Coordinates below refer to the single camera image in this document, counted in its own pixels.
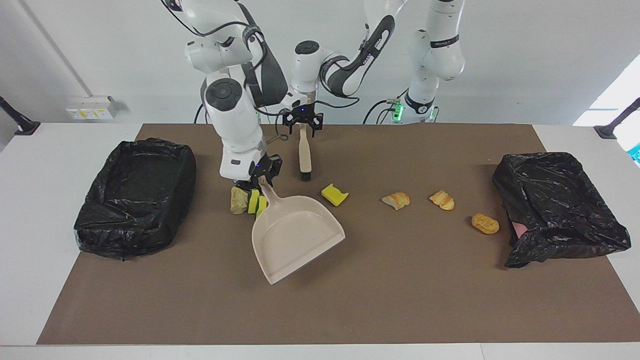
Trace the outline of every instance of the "wooden brush handle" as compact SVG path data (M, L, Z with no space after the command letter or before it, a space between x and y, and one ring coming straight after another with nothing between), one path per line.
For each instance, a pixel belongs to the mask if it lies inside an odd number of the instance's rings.
M307 125L300 125L300 145L298 146L300 153L300 172L311 172L311 149L309 148L309 140L307 140Z

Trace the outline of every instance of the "black trash bag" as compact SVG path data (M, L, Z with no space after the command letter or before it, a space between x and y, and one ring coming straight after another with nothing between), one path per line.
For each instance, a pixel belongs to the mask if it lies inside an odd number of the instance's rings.
M166 248L189 211L195 179L187 145L156 138L121 142L80 209L78 247L123 261Z
M511 223L509 268L631 248L582 164L565 152L505 155L493 174Z

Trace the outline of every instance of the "beige dustpan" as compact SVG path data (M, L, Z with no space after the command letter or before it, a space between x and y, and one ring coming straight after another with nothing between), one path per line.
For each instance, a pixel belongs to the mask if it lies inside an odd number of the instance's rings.
M282 280L344 239L344 230L318 201L306 196L280 198L259 179L269 206L255 220L255 256L270 284Z

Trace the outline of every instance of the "food scrap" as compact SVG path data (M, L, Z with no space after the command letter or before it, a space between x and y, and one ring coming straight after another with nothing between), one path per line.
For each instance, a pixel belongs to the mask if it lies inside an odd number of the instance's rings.
M231 188L231 213L240 215L244 213L249 205L249 195L242 189Z
M393 206L396 210L400 210L403 207L411 204L411 199L409 199L409 195L403 192L397 192L383 197L382 202L387 205Z
M447 211L453 210L453 208L456 206L453 202L453 198L449 196L448 193L445 193L444 190L436 192L432 197L429 198L429 200L433 201L434 204L440 206L440 209Z
M471 218L471 225L482 231L484 234L491 235L498 232L500 224L498 221L486 216L485 214L475 214Z
M344 199L349 196L349 193L342 193L338 188L334 187L333 184L329 184L326 188L322 190L322 196L329 200L333 204L333 206L338 206L342 204Z

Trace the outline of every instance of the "yellow sponge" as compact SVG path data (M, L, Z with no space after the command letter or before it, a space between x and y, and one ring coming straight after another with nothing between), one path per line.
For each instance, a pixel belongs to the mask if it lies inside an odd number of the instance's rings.
M258 211L258 200L260 198L260 192L256 189L251 190L251 196L249 197L249 207L247 212L249 214L255 214Z
M255 217L259 217L268 205L269 203L267 202L267 198L260 196L260 199L258 200L258 210L256 211Z
M338 206L349 196L349 193L342 193L338 188L334 187L333 184L329 184L329 186L322 190L322 196L329 200L334 206Z

